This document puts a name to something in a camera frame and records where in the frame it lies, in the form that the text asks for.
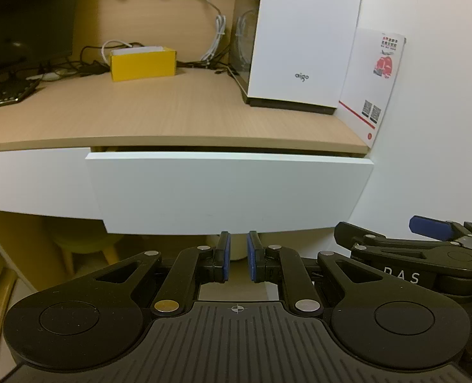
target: monitor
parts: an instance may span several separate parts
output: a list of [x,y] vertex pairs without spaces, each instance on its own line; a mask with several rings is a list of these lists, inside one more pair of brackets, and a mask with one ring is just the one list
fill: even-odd
[[0,72],[72,53],[76,0],[0,0]]

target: yellow stool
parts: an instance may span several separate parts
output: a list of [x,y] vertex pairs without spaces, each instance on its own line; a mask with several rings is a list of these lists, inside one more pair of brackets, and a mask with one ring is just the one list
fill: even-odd
[[70,276],[74,275],[73,253],[103,252],[109,265],[119,262],[115,244],[124,236],[107,233],[101,220],[45,217],[48,233],[60,249],[64,265]]

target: drawer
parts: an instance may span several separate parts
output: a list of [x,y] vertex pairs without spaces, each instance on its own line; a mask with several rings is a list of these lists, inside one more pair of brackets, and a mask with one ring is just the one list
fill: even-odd
[[90,148],[0,152],[0,210],[100,218],[85,157]]
[[215,234],[332,227],[372,171],[363,158],[104,152],[86,159],[112,233]]

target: keyboard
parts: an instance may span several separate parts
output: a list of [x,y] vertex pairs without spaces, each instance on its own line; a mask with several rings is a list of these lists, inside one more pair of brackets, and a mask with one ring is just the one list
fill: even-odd
[[32,94],[39,80],[10,79],[0,84],[0,107],[23,101]]

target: wooden chair leg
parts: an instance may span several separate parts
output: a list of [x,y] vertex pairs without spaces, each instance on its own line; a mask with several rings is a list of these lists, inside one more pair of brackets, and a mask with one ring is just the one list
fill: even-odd
[[74,275],[73,254],[68,250],[61,248],[64,265],[66,265],[66,272],[70,278]]
[[117,255],[117,250],[114,245],[107,246],[103,249],[103,255],[105,255],[105,259],[109,265],[119,262],[119,255]]

